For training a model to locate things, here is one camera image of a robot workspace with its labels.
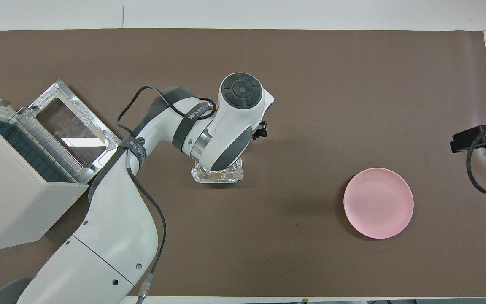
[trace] brown table surface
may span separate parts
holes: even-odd
[[[168,224],[152,294],[486,296],[486,195],[449,148],[453,133],[486,124],[483,33],[0,32],[0,98],[18,109],[62,79],[120,137],[116,117],[142,85],[216,98],[236,71],[276,98],[269,136],[243,154],[243,181],[196,183],[193,161],[169,143],[138,174]],[[486,150],[474,163],[486,186]],[[343,211],[348,181],[371,167],[413,192],[411,223],[391,239],[361,235]],[[33,277],[88,206],[84,195],[40,241],[0,250],[0,286]]]

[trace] cable tie strap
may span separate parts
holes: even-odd
[[[187,114],[185,114],[181,120],[181,123],[179,123],[177,130],[175,130],[174,138],[172,139],[172,146],[183,152],[183,143],[189,135],[192,127],[194,127],[194,124],[200,116],[211,110],[212,108],[209,102],[201,102],[187,112]]]
[[[132,136],[127,136],[118,145],[119,147],[130,150],[136,156],[140,168],[147,158],[147,152],[141,141],[143,141],[142,138],[136,139]]]

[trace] round plate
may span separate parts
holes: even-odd
[[[345,190],[345,212],[357,231],[373,239],[397,235],[410,223],[413,195],[406,181],[384,168],[359,172]]]

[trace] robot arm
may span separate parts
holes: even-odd
[[[227,168],[243,153],[274,98],[246,73],[229,75],[219,89],[218,112],[208,110],[186,88],[163,92],[179,115],[156,98],[133,131],[138,150],[149,155],[160,141],[172,144],[207,169]],[[73,233],[21,294],[19,304],[119,303],[145,272],[157,251],[157,230],[127,173],[142,160],[118,148],[89,190],[91,206]]]

